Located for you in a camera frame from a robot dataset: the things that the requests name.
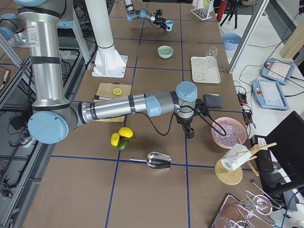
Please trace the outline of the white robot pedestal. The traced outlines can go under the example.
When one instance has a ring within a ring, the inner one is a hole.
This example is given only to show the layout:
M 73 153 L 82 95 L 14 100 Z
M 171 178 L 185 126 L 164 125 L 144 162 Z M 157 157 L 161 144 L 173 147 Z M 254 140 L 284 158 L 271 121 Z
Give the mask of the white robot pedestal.
M 97 44 L 94 77 L 123 78 L 128 56 L 120 55 L 114 40 L 105 0 L 86 0 L 86 7 Z

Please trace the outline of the yellow lemon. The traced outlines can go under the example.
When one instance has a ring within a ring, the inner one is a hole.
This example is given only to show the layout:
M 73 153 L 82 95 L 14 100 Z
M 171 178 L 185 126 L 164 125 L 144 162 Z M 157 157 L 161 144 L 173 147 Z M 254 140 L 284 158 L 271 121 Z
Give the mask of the yellow lemon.
M 132 129 L 128 128 L 128 127 L 122 127 L 119 129 L 118 131 L 119 135 L 121 137 L 125 137 L 125 138 L 131 138 L 133 137 L 133 131 Z
M 114 146 L 114 147 L 116 147 L 116 146 L 118 146 L 119 141 L 120 141 L 120 135 L 119 135 L 119 133 L 113 133 L 111 135 L 111 140 L 110 140 L 111 145 Z

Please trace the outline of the clear wine glass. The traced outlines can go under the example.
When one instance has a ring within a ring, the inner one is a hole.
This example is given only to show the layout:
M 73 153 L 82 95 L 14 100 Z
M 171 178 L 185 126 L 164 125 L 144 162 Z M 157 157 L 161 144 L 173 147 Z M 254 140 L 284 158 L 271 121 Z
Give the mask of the clear wine glass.
M 203 70 L 205 72 L 209 72 L 212 70 L 215 64 L 215 60 L 217 57 L 218 48 L 216 46 L 210 46 L 205 54 L 204 66 Z

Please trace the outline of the green ceramic bowl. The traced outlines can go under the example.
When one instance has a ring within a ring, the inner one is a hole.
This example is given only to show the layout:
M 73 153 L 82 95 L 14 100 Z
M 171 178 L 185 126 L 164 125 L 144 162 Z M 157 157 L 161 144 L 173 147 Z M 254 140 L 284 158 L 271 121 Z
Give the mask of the green ceramic bowl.
M 173 54 L 173 48 L 170 46 L 160 46 L 157 49 L 159 57 L 163 59 L 168 59 L 172 56 Z

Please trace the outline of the light blue plastic cup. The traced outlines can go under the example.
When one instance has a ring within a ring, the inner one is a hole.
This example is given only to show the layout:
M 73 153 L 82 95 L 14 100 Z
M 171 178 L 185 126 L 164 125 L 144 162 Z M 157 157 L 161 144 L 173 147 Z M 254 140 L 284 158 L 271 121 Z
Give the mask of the light blue plastic cup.
M 173 21 L 172 20 L 166 20 L 166 26 L 170 27 L 171 28 L 171 31 L 172 31 L 172 28 L 173 28 Z

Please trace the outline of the half lemon slice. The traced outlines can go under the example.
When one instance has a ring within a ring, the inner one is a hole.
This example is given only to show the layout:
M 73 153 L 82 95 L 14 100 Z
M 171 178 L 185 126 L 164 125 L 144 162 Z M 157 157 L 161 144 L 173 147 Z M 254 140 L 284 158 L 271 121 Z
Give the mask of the half lemon slice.
M 114 90 L 113 90 L 113 94 L 115 95 L 115 96 L 120 96 L 120 95 L 122 95 L 122 89 L 121 88 L 115 88 Z

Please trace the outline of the grey folded cloth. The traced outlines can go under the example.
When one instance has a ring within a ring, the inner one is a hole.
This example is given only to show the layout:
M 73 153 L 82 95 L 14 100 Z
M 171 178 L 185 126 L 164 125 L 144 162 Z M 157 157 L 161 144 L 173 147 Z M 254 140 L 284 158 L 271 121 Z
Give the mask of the grey folded cloth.
M 207 108 L 223 108 L 223 100 L 220 96 L 206 93 L 203 98 Z

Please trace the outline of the white paper carton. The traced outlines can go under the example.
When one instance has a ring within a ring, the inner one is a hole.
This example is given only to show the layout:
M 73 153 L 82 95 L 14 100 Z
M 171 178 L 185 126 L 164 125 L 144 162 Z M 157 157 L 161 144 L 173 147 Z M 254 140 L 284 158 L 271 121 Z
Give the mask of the white paper carton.
M 251 156 L 251 152 L 246 146 L 236 143 L 220 161 L 226 170 L 235 171 L 247 162 Z

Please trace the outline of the blue teach pendant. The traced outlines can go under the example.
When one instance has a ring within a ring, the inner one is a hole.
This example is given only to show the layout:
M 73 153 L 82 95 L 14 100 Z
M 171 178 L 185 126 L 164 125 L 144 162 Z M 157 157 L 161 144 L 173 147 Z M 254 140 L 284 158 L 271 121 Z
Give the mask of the blue teach pendant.
M 286 85 L 293 73 L 294 65 L 283 62 L 276 58 L 270 58 L 264 64 L 261 76 L 273 81 L 277 81 L 282 85 Z
M 284 111 L 289 109 L 283 90 L 278 82 L 254 79 L 252 89 L 261 107 Z

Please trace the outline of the near blue teach pendant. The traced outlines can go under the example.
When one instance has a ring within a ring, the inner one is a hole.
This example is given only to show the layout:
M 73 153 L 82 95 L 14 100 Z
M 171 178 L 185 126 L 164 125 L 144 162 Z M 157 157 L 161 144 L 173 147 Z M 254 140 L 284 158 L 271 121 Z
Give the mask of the near blue teach pendant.
M 284 111 L 289 109 L 283 90 L 278 82 L 254 79 L 252 89 L 261 107 Z

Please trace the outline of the wooden stand round base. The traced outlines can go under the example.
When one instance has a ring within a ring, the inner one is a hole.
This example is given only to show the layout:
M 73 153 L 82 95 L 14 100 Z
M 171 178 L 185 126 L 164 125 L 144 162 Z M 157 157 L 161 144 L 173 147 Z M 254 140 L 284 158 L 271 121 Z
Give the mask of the wooden stand round base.
M 250 160 L 253 160 L 255 158 L 257 158 L 257 156 L 255 156 L 255 154 L 260 151 L 260 150 L 265 150 L 269 147 L 275 146 L 277 145 L 277 143 L 270 143 L 267 144 L 265 146 L 260 146 L 260 145 L 254 145 L 251 149 L 249 149 L 249 151 L 251 152 L 251 157 L 249 158 L 249 160 L 245 163 L 248 164 L 248 166 L 251 168 L 251 170 L 253 171 L 253 173 L 256 176 L 259 176 L 259 173 L 256 171 L 256 169 L 251 165 L 251 163 L 249 162 Z M 223 182 L 224 184 L 227 185 L 237 185 L 238 183 L 241 182 L 242 178 L 243 178 L 243 171 L 242 168 L 239 167 L 237 168 L 235 171 L 228 171 L 226 170 L 222 164 L 221 161 L 218 160 L 215 164 L 215 174 L 217 176 L 217 178 Z

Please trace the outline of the wooden cutting board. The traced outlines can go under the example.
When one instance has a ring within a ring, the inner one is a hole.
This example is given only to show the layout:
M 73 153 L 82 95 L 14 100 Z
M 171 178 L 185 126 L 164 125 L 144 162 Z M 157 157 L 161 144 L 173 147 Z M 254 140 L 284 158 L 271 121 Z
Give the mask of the wooden cutting board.
M 123 92 L 122 95 L 115 96 L 113 94 L 113 90 L 115 88 L 121 88 L 122 92 Z M 121 83 L 101 83 L 99 85 L 99 88 L 98 88 L 97 92 L 96 92 L 96 95 L 104 96 L 104 97 L 110 97 L 110 98 L 120 98 L 120 97 L 130 95 L 131 88 L 132 88 L 131 85 L 124 85 L 124 84 L 121 84 Z

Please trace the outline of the cream bear tray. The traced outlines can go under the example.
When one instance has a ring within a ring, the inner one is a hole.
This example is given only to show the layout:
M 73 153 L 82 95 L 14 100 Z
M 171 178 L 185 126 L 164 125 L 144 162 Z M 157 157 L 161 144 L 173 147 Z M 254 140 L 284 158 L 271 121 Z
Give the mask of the cream bear tray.
M 217 60 L 208 57 L 191 57 L 192 80 L 195 83 L 219 84 L 221 82 Z

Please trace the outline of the steel ice scoop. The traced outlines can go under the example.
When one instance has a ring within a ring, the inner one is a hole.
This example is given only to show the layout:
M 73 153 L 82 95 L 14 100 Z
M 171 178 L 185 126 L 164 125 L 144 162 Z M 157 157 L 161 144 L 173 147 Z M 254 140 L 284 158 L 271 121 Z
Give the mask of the steel ice scoop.
M 154 170 L 169 169 L 171 167 L 171 157 L 159 152 L 151 152 L 146 158 L 130 158 L 129 160 L 144 162 L 149 168 Z

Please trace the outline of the pink bowl with ice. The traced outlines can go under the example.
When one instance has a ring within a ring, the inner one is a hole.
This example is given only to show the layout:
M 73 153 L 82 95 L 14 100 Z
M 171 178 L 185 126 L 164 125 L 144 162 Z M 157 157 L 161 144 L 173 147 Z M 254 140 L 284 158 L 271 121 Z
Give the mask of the pink bowl with ice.
M 215 120 L 211 128 L 211 137 L 220 147 L 231 149 L 236 143 L 244 144 L 247 132 L 244 126 L 230 117 L 220 117 Z

